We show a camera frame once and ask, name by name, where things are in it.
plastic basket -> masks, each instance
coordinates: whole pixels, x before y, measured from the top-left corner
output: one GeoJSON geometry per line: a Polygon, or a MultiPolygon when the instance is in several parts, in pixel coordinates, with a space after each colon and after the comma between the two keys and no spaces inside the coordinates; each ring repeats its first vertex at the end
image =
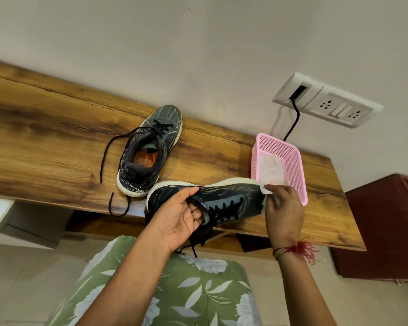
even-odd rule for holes
{"type": "Polygon", "coordinates": [[[288,175],[289,185],[298,192],[299,199],[305,206],[308,198],[304,169],[302,168],[301,153],[294,145],[263,133],[258,134],[257,141],[252,148],[251,178],[257,181],[260,180],[258,172],[260,156],[272,154],[280,157],[283,168],[288,175]]]}

orange insole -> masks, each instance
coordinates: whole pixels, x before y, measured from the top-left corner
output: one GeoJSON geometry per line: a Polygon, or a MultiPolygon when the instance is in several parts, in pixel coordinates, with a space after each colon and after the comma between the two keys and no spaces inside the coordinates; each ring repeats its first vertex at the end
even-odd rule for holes
{"type": "Polygon", "coordinates": [[[133,162],[137,165],[150,168],[154,165],[157,159],[157,152],[149,153],[148,150],[141,150],[134,156],[133,162]]]}

sneaker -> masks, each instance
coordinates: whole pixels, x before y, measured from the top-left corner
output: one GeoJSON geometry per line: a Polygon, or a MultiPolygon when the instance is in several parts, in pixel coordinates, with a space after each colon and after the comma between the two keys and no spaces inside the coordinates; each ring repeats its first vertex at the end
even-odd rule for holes
{"type": "MultiPolygon", "coordinates": [[[[164,181],[153,186],[147,196],[145,222],[151,220],[164,202],[188,186],[196,185],[164,181]]],[[[203,244],[202,241],[205,241],[216,225],[260,215],[264,211],[265,198],[260,182],[249,178],[234,177],[215,184],[199,186],[199,191],[187,200],[200,208],[204,215],[204,222],[194,233],[195,236],[201,235],[198,243],[203,244]]]]}
{"type": "Polygon", "coordinates": [[[174,105],[165,105],[154,111],[140,127],[125,135],[113,137],[104,151],[100,183],[110,144],[117,138],[129,137],[118,168],[117,186],[127,196],[146,196],[157,182],[169,153],[178,142],[182,126],[180,110],[174,105]]]}

white wall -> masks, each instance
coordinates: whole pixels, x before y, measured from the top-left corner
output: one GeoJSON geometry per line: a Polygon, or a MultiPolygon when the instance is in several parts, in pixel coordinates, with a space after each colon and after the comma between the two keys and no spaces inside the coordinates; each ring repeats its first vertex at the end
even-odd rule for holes
{"type": "Polygon", "coordinates": [[[408,0],[0,0],[0,60],[279,138],[294,114],[271,99],[299,71],[385,109],[301,114],[289,142],[345,190],[408,175],[408,0]]]}

wood grain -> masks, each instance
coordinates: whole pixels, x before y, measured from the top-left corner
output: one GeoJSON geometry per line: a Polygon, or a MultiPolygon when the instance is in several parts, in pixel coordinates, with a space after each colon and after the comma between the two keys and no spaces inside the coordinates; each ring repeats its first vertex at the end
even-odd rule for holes
{"type": "MultiPolygon", "coordinates": [[[[0,62],[0,196],[107,213],[126,207],[115,177],[131,131],[154,108],[75,83],[0,62]]],[[[197,185],[249,177],[255,137],[183,117],[181,137],[160,180],[197,185]]],[[[364,243],[329,158],[302,152],[308,205],[303,235],[335,247],[364,250],[364,243]]],[[[221,227],[266,236],[263,216],[221,227]]]]}

